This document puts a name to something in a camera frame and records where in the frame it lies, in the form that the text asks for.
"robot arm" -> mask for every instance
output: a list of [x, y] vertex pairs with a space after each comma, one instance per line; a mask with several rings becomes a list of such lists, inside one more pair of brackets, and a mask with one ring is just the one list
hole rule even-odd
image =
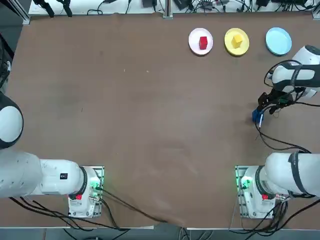
[[11, 148], [0, 150], [0, 198], [29, 195], [68, 195], [69, 214], [101, 215], [103, 167], [79, 166], [62, 159], [39, 159]]
[[266, 75], [272, 81], [270, 93], [263, 93], [253, 116], [270, 104], [273, 114], [277, 109], [292, 105], [300, 98], [311, 98], [320, 90], [320, 49], [306, 45], [292, 58], [276, 65]]
[[274, 152], [266, 159], [259, 179], [267, 194], [320, 196], [320, 154]]
[[248, 216], [264, 218], [275, 206], [277, 195], [320, 197], [319, 171], [320, 154], [298, 151], [274, 152], [265, 165], [249, 166], [240, 184]]
[[307, 88], [318, 92], [320, 90], [320, 49], [306, 45], [292, 58], [277, 66], [272, 74], [273, 88], [289, 93], [294, 87]]

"table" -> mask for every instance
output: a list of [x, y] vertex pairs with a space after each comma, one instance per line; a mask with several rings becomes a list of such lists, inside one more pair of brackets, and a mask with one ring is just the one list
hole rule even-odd
[[[291, 34], [287, 56], [266, 49], [265, 33], [274, 26]], [[188, 47], [197, 27], [214, 38], [205, 57]], [[224, 48], [224, 34], [235, 27], [250, 38], [242, 57]], [[40, 158], [104, 165], [105, 188], [170, 223], [228, 228], [237, 195], [235, 165], [264, 164], [272, 152], [256, 139], [250, 120], [268, 90], [263, 77], [303, 45], [319, 47], [318, 28], [310, 13], [301, 12], [181, 14], [173, 20], [138, 14], [35, 18], [23, 27], [9, 79], [8, 96], [25, 119], [14, 147]], [[310, 102], [319, 103], [319, 95]], [[292, 106], [278, 118], [267, 116], [262, 130], [317, 153], [319, 118], [317, 108]], [[68, 209], [63, 196], [37, 199], [54, 210]], [[287, 215], [308, 203], [293, 200]], [[0, 226], [64, 226], [7, 199], [0, 204]], [[110, 205], [121, 226], [154, 224]], [[319, 229], [319, 213], [315, 206], [287, 227]], [[94, 220], [110, 223], [106, 213]], [[236, 213], [232, 228], [240, 227]]]

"white plate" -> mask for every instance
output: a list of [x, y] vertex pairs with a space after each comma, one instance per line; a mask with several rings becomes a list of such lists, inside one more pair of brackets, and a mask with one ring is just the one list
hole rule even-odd
[[[206, 37], [208, 44], [206, 46], [206, 49], [201, 50], [199, 47], [199, 40], [200, 37]], [[189, 34], [189, 47], [191, 50], [197, 54], [197, 55], [206, 55], [207, 53], [210, 52], [214, 45], [214, 39], [211, 35], [211, 33], [204, 28], [195, 28], [192, 32]]]

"black cable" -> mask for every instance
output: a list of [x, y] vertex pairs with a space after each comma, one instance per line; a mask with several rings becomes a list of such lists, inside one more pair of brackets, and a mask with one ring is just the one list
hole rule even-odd
[[302, 104], [302, 105], [307, 105], [307, 106], [311, 106], [311, 107], [320, 107], [320, 105], [318, 105], [318, 104], [311, 104], [311, 103], [300, 102], [300, 101], [297, 101], [296, 104]]
[[318, 203], [320, 203], [320, 199], [318, 199], [318, 200], [314, 201], [313, 203], [311, 203], [311, 204], [309, 204], [309, 205], [301, 208], [300, 210], [296, 211], [294, 214], [292, 214], [292, 215], [284, 222], [284, 224], [283, 224], [279, 229], [276, 230], [276, 232], [279, 231], [280, 229], [282, 229], [285, 225], [287, 225], [287, 223], [288, 223], [291, 219], [293, 219], [295, 216], [297, 216], [298, 214], [302, 213], [303, 211], [305, 211], [305, 210], [313, 207], [314, 205], [317, 205]]
[[100, 201], [101, 201], [101, 202], [103, 203], [103, 205], [106, 207], [106, 209], [107, 209], [107, 211], [108, 211], [108, 214], [109, 214], [109, 218], [110, 218], [113, 226], [114, 226], [115, 228], [117, 228], [118, 230], [120, 230], [120, 227], [116, 224], [116, 221], [115, 221], [115, 219], [114, 219], [114, 216], [112, 215], [111, 209], [110, 209], [109, 205], [107, 204], [107, 202], [106, 202], [105, 200], [103, 200], [103, 199], [100, 199]]
[[105, 224], [102, 224], [102, 223], [98, 223], [98, 222], [94, 222], [94, 221], [89, 221], [89, 220], [86, 220], [84, 218], [79, 218], [79, 217], [73, 217], [73, 216], [66, 216], [64, 215], [63, 213], [61, 212], [57, 212], [57, 211], [53, 211], [55, 213], [58, 213], [60, 214], [61, 216], [56, 216], [56, 215], [52, 215], [52, 214], [48, 214], [46, 212], [42, 212], [42, 211], [38, 211], [38, 210], [35, 210], [33, 208], [30, 208], [30, 207], [27, 207], [25, 205], [23, 205], [21, 202], [19, 202], [18, 200], [16, 200], [15, 198], [13, 197], [9, 197], [10, 200], [12, 200], [13, 202], [15, 202], [16, 204], [18, 204], [20, 207], [26, 209], [26, 210], [29, 210], [33, 213], [37, 213], [37, 214], [41, 214], [41, 215], [44, 215], [44, 216], [48, 216], [48, 217], [52, 217], [52, 218], [64, 218], [64, 219], [75, 219], [75, 220], [78, 220], [78, 221], [82, 221], [82, 222], [86, 222], [86, 223], [89, 223], [89, 224], [93, 224], [93, 225], [97, 225], [97, 226], [101, 226], [101, 227], [105, 227], [105, 228], [109, 228], [109, 229], [115, 229], [117, 230], [115, 227], [112, 227], [112, 226], [108, 226], [108, 225], [105, 225]]
[[99, 8], [101, 7], [102, 4], [105, 4], [105, 3], [106, 3], [105, 1], [102, 1], [102, 2], [99, 4], [99, 6], [98, 6], [97, 9], [89, 9], [89, 10], [86, 12], [86, 15], [88, 16], [88, 15], [89, 15], [89, 12], [96, 12], [98, 15], [103, 15], [104, 12], [101, 11]]
[[132, 210], [135, 210], [136, 212], [141, 213], [142, 215], [144, 215], [145, 217], [147, 217], [147, 218], [149, 218], [149, 219], [151, 219], [151, 220], [157, 221], [157, 222], [159, 222], [159, 223], [167, 223], [166, 220], [162, 220], [162, 219], [160, 219], [160, 218], [151, 216], [151, 215], [145, 213], [144, 211], [141, 211], [140, 209], [138, 209], [138, 208], [136, 208], [135, 206], [132, 206], [131, 204], [123, 201], [123, 200], [120, 199], [119, 197], [115, 196], [114, 194], [112, 194], [111, 192], [109, 192], [109, 191], [107, 191], [107, 190], [102, 189], [101, 187], [96, 187], [95, 189], [98, 190], [98, 191], [103, 191], [103, 192], [105, 192], [106, 194], [108, 194], [108, 195], [112, 196], [113, 198], [117, 199], [118, 201], [120, 201], [121, 203], [125, 204], [126, 206], [128, 206], [128, 207], [131, 208]]
[[162, 2], [161, 2], [161, 0], [159, 0], [159, 3], [160, 3], [160, 6], [161, 6], [161, 8], [162, 8], [162, 11], [166, 11], [165, 9], [164, 9], [164, 6], [162, 5]]
[[130, 6], [131, 1], [132, 1], [132, 0], [128, 0], [128, 6], [126, 7], [125, 14], [127, 14], [127, 13], [128, 13], [129, 6]]
[[244, 2], [244, 0], [243, 0], [243, 1], [233, 0], [233, 1], [236, 1], [236, 2], [238, 2], [238, 3], [243, 4], [243, 5], [246, 7], [247, 10], [250, 9], [250, 7], [248, 7], [248, 5]]
[[[22, 196], [20, 197], [20, 199], [21, 199], [25, 204], [27, 204], [29, 207], [32, 207], [32, 208], [34, 208], [34, 209], [42, 210], [42, 211], [45, 211], [45, 212], [50, 212], [50, 213], [52, 213], [53, 215], [56, 215], [56, 216], [57, 216], [57, 214], [60, 214], [60, 212], [49, 210], [48, 208], [42, 206], [42, 205], [41, 205], [40, 203], [38, 203], [38, 202], [36, 202], [36, 204], [38, 204], [40, 207], [37, 207], [37, 206], [35, 206], [35, 205], [32, 205], [31, 203], [27, 202]], [[60, 218], [62, 221], [64, 221], [68, 226], [70, 226], [72, 229], [82, 230], [82, 231], [85, 231], [85, 232], [91, 232], [91, 231], [93, 230], [93, 229], [84, 229], [84, 228], [82, 228], [81, 226], [79, 226], [73, 219], [70, 219], [70, 220], [74, 223], [74, 225], [77, 226], [77, 228], [76, 228], [76, 227], [74, 227], [73, 225], [71, 225], [68, 221], [64, 220], [62, 217], [59, 217], [59, 218]]]
[[283, 2], [281, 1], [279, 7], [275, 10], [275, 12], [277, 12], [282, 6], [283, 6]]
[[68, 234], [69, 237], [72, 238], [73, 240], [78, 240], [74, 236], [72, 236], [67, 230], [63, 229], [63, 231], [65, 231], [65, 233]]
[[118, 236], [112, 238], [111, 240], [116, 240], [116, 239], [120, 238], [122, 235], [126, 234], [126, 233], [129, 232], [129, 231], [130, 231], [130, 229], [128, 229], [128, 230], [126, 230], [125, 232], [119, 234]]
[[[264, 115], [264, 114], [265, 114], [265, 111], [268, 110], [268, 109], [270, 109], [271, 107], [272, 107], [272, 106], [266, 107], [266, 108], [262, 111], [261, 114]], [[254, 126], [255, 126], [255, 128], [257, 129], [257, 131], [259, 132], [259, 135], [260, 135], [263, 143], [266, 144], [269, 148], [271, 148], [271, 149], [273, 149], [273, 150], [275, 150], [275, 151], [284, 151], [284, 150], [289, 150], [289, 149], [299, 149], [299, 150], [301, 150], [301, 151], [303, 151], [303, 152], [305, 152], [305, 153], [309, 153], [309, 154], [311, 153], [309, 150], [307, 150], [306, 148], [304, 148], [304, 147], [302, 147], [302, 146], [299, 146], [299, 145], [296, 145], [296, 144], [293, 144], [293, 143], [289, 143], [289, 142], [286, 142], [286, 141], [278, 140], [278, 139], [276, 139], [276, 138], [270, 137], [270, 136], [266, 135], [265, 133], [261, 132], [261, 128], [257, 126], [257, 120], [258, 120], [258, 118], [256, 119], [256, 121], [255, 121], [255, 123], [254, 123]], [[285, 145], [289, 145], [289, 146], [291, 146], [291, 147], [286, 147], [286, 148], [275, 148], [275, 147], [272, 147], [272, 146], [270, 146], [269, 144], [267, 144], [267, 143], [265, 142], [265, 140], [264, 140], [264, 138], [263, 138], [262, 136], [264, 136], [264, 137], [266, 137], [266, 138], [268, 138], [268, 139], [270, 139], [270, 140], [276, 141], [276, 142], [278, 142], [278, 143], [285, 144]]]
[[220, 0], [220, 3], [222, 4], [223, 12], [226, 12], [226, 6], [225, 6], [224, 3], [222, 2], [222, 0]]
[[188, 240], [190, 240], [190, 236], [188, 235], [187, 230], [184, 227], [182, 228], [182, 230], [185, 232], [184, 236], [186, 236], [188, 238]]

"green led light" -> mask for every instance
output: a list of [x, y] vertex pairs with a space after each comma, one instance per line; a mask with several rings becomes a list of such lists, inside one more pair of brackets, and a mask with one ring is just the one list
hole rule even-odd
[[242, 189], [248, 189], [251, 185], [251, 182], [252, 182], [252, 177], [244, 176], [241, 179]]

